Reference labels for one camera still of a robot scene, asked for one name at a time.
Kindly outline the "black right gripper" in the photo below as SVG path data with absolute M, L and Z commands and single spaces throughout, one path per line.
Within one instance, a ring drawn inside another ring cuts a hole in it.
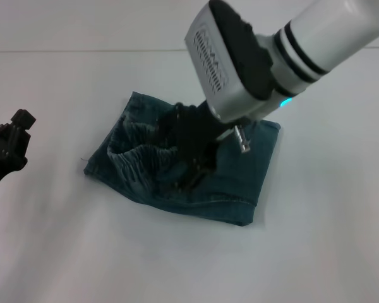
M 220 137 L 233 128 L 233 123 L 218 120 L 207 102 L 199 106 L 176 103 L 159 118 L 159 145 L 174 146 L 178 128 L 179 156 L 190 164 L 176 182 L 176 189 L 192 191 L 215 172 Z

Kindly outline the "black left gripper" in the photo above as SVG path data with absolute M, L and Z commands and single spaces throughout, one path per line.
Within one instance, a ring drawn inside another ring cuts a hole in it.
M 35 121 L 29 111 L 19 109 L 11 118 L 11 124 L 0 124 L 0 182 L 8 174 L 26 166 L 26 152 L 31 138 L 28 130 Z

